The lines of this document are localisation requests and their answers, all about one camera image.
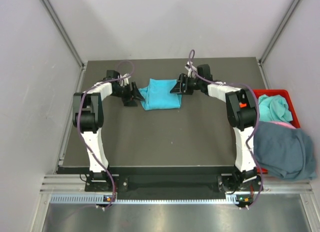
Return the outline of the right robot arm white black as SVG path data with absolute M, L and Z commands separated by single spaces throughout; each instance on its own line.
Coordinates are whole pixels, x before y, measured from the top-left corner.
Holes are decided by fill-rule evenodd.
M 235 134 L 236 160 L 234 186 L 245 190 L 257 178 L 257 166 L 253 158 L 254 131 L 257 125 L 258 108 L 256 97 L 248 88 L 213 80 L 210 66 L 194 67 L 191 62 L 185 66 L 187 73 L 181 73 L 171 94 L 192 95 L 199 90 L 226 105 L 227 119 Z

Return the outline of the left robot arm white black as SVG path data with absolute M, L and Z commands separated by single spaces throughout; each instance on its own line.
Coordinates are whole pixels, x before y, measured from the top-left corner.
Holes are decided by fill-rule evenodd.
M 113 186 L 114 180 L 108 171 L 109 162 L 102 140 L 103 101 L 109 96 L 118 97 L 126 107 L 136 107 L 138 101 L 144 102 L 136 83 L 130 82 L 132 74 L 121 75 L 116 70 L 107 70 L 105 78 L 84 92 L 76 92 L 72 99 L 72 123 L 89 157 L 86 183 L 96 182 L 105 191 Z

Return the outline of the bright cyan t shirt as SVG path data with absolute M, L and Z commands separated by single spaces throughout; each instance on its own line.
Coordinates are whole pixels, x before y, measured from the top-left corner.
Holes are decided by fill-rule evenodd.
M 144 101 L 141 101 L 143 109 L 145 111 L 179 109 L 182 95 L 170 93 L 176 83 L 176 79 L 150 79 L 147 87 L 138 89 L 144 98 Z

